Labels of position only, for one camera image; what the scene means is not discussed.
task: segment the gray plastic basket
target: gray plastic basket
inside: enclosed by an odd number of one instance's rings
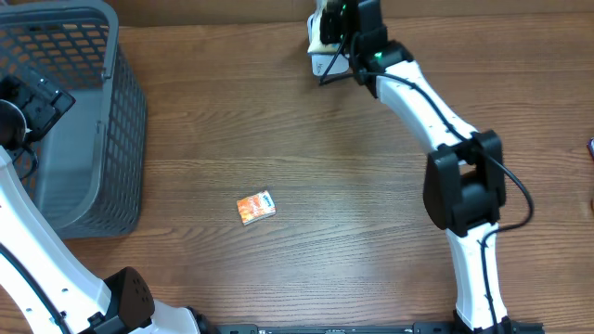
[[[127,234],[140,214],[147,103],[118,30],[97,0],[0,6],[0,78],[33,69],[77,101],[33,147],[39,170],[24,184],[61,238]]]

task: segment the snack package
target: snack package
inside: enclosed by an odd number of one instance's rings
[[[238,200],[238,210],[241,216],[241,222],[244,225],[273,216],[277,213],[275,202],[272,201],[272,197],[267,190]]]

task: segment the wooden table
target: wooden table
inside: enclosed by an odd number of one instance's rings
[[[504,301],[548,333],[594,331],[594,14],[389,20],[445,101],[496,129],[536,219],[498,239]],[[71,240],[98,276],[138,269],[154,296],[215,323],[448,320],[456,283],[421,200],[425,157],[354,82],[318,88],[299,23],[125,29],[148,97],[144,208],[126,238]],[[236,200],[268,187],[278,215]],[[525,215],[508,182],[502,224]],[[0,294],[0,328],[28,332]]]

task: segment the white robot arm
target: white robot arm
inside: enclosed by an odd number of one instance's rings
[[[12,166],[12,159],[1,147],[0,228],[0,253],[4,255],[0,256],[0,285],[23,312],[33,333],[120,333],[117,330],[123,327],[122,324],[113,320],[116,317],[109,316],[120,313],[119,318],[125,324],[127,320],[122,313],[127,310],[118,307],[135,311],[136,305],[123,303],[122,296],[112,298],[116,291],[110,290],[68,251],[29,199]],[[128,268],[127,275],[135,273],[130,270]],[[138,299],[154,303],[151,321],[133,333],[200,333],[191,310],[153,301],[149,292],[142,290],[146,284],[140,276],[131,280],[132,284],[137,282],[136,288],[142,293]],[[126,288],[138,293],[134,287]],[[59,315],[50,314],[49,308],[57,310]]]
[[[472,134],[477,132],[435,93],[425,80],[416,61],[402,61],[387,68],[386,73],[405,78],[425,91],[448,121],[467,139],[472,139]],[[408,130],[419,140],[426,154],[436,151],[442,145],[453,147],[460,143],[460,139],[447,130],[427,100],[417,91],[390,78],[379,76],[376,80],[378,99],[400,117]],[[445,232],[452,251],[458,285],[456,311],[468,328],[493,326],[488,300],[484,297],[480,242],[487,233],[496,229],[498,229],[497,224],[485,223],[470,229],[466,237],[459,237],[449,229]],[[493,235],[487,240],[486,266],[495,311],[497,317],[501,319],[508,314],[499,293],[495,244],[496,235]]]

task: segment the black cable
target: black cable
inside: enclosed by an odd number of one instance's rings
[[[356,57],[356,43],[359,41],[359,35],[361,35],[361,32],[355,32],[353,34],[353,39],[351,39],[351,44],[349,45],[349,59],[351,60],[353,69],[355,69],[355,73],[359,72],[359,58]],[[361,78],[357,76],[355,76],[355,79],[358,82],[362,82]]]
[[[515,225],[507,225],[504,227],[500,227],[494,231],[487,233],[481,243],[481,261],[483,262],[483,279],[484,279],[484,289],[485,289],[485,297],[489,301],[489,308],[491,309],[491,317],[493,319],[493,324],[498,324],[497,316],[495,314],[495,306],[493,304],[493,296],[491,295],[491,288],[489,287],[489,277],[486,268],[486,248],[488,247],[486,241],[492,237],[493,235],[501,232],[508,232],[514,229],[518,229],[521,227],[526,226],[532,220],[532,217],[535,214],[535,203],[532,200],[532,196],[530,196],[530,192],[526,187],[522,184],[522,181],[516,177],[506,166],[499,163],[499,161],[495,160],[495,158],[491,157],[490,155],[486,154],[482,150],[478,150],[479,154],[481,154],[485,159],[489,160],[491,163],[495,164],[508,178],[522,191],[523,195],[526,197],[526,201],[528,202],[528,215],[523,219],[523,221],[519,224]],[[495,325],[495,334],[498,334],[497,325]]]
[[[47,309],[49,314],[52,316],[52,318],[54,319],[54,323],[56,324],[56,326],[59,327],[59,329],[62,331],[62,333],[70,334],[70,331],[68,330],[68,326],[66,325],[66,322],[64,320],[64,316],[58,311],[56,306],[54,306],[54,304],[49,300],[49,298],[47,297],[45,292],[41,289],[39,284],[37,284],[37,281],[35,281],[35,279],[31,276],[29,271],[27,271],[25,266],[22,265],[22,263],[19,261],[19,259],[17,259],[12,254],[12,252],[10,252],[10,250],[8,250],[8,248],[6,246],[4,246],[2,243],[0,243],[0,255],[3,255],[6,258],[6,260],[8,261],[8,263],[10,263],[17,270],[17,272],[19,272],[19,274],[23,277],[23,279],[27,282],[27,284],[29,284],[29,286],[31,287],[33,292],[35,292],[35,294],[37,295],[37,298],[39,298],[41,303],[44,305],[44,307]]]
[[[20,181],[31,176],[33,173],[35,173],[37,171],[37,168],[39,167],[39,159],[37,158],[37,153],[35,153],[35,151],[27,144],[22,146],[22,151],[20,154],[22,154],[23,151],[29,153],[29,156],[31,157],[31,168],[24,176],[19,178]]]
[[[319,77],[319,85],[324,85],[324,80],[326,80],[326,77],[328,76],[328,73],[330,72],[330,70],[332,69],[332,66],[334,66],[334,63],[336,62],[336,59],[338,59],[338,56],[344,50],[344,46],[346,45],[346,40],[347,39],[348,38],[347,38],[346,35],[344,35],[342,37],[341,44],[339,45],[338,50],[336,50],[336,53],[334,54],[334,57],[332,58],[332,61],[330,62],[330,64],[326,68],[326,70],[324,71],[324,74],[322,74],[322,76]]]
[[[399,76],[396,75],[392,75],[392,74],[388,74],[388,73],[381,73],[381,72],[360,72],[358,70],[358,64],[356,62],[356,56],[354,54],[355,52],[355,41],[356,39],[353,39],[353,42],[351,43],[351,61],[352,64],[354,64],[354,72],[355,73],[347,73],[347,74],[341,74],[341,75],[337,75],[334,76],[330,79],[328,79],[327,81],[325,81],[323,84],[321,85],[326,85],[326,84],[332,84],[341,80],[345,80],[345,79],[349,79],[349,78],[357,78],[357,77],[361,77],[361,76],[381,76],[381,77],[385,77],[385,78],[389,78],[392,80],[395,80],[401,84],[405,84],[408,87],[410,87],[411,89],[417,91],[419,94],[421,94],[425,100],[427,101],[427,103],[429,103],[429,105],[433,108],[433,110],[435,111],[435,113],[437,114],[437,116],[439,117],[439,119],[442,121],[442,123],[445,125],[445,127],[447,128],[447,130],[452,133],[452,135],[455,135],[460,141],[467,141],[469,140],[468,138],[466,138],[465,136],[463,136],[461,133],[459,133],[456,130],[456,127],[454,125],[452,125],[452,123],[450,123],[446,116],[444,116],[444,114],[442,113],[441,110],[439,110],[439,107],[437,107],[437,105],[435,104],[435,102],[433,101],[433,99],[427,94],[427,92],[425,92],[422,88],[420,88],[416,83],[412,83],[411,81],[405,79],[405,78],[401,78]],[[493,320],[493,326],[494,326],[494,330],[495,330],[495,334],[498,334],[498,321],[497,321],[497,315],[495,312],[495,307],[493,304],[493,297],[491,295],[491,288],[489,286],[489,278],[488,278],[488,273],[487,273],[487,267],[486,267],[486,255],[485,255],[485,251],[487,248],[486,245],[486,241],[492,237],[493,235],[500,233],[500,232],[507,232],[507,231],[511,231],[517,228],[521,228],[524,227],[525,225],[527,225],[528,223],[530,223],[530,221],[532,220],[532,217],[534,216],[534,211],[535,211],[535,204],[534,201],[532,200],[532,196],[530,196],[530,192],[528,192],[528,189],[526,189],[526,187],[522,184],[522,182],[518,179],[518,177],[516,177],[516,175],[514,175],[507,167],[505,167],[503,164],[499,163],[497,160],[495,160],[493,157],[489,156],[488,154],[486,154],[486,152],[484,152],[481,149],[476,149],[476,152],[478,152],[479,154],[481,154],[483,157],[485,157],[488,161],[490,161],[491,163],[495,164],[501,171],[503,171],[503,173],[505,175],[507,175],[511,181],[522,191],[523,195],[526,197],[526,201],[528,202],[528,215],[526,216],[526,218],[519,224],[516,225],[508,225],[508,226],[504,226],[504,227],[500,227],[494,231],[491,231],[489,233],[487,233],[484,237],[483,240],[480,241],[481,244],[481,261],[482,261],[482,266],[483,266],[483,280],[484,280],[484,289],[485,289],[485,297],[487,298],[488,302],[489,302],[489,308],[491,311],[491,317]]]

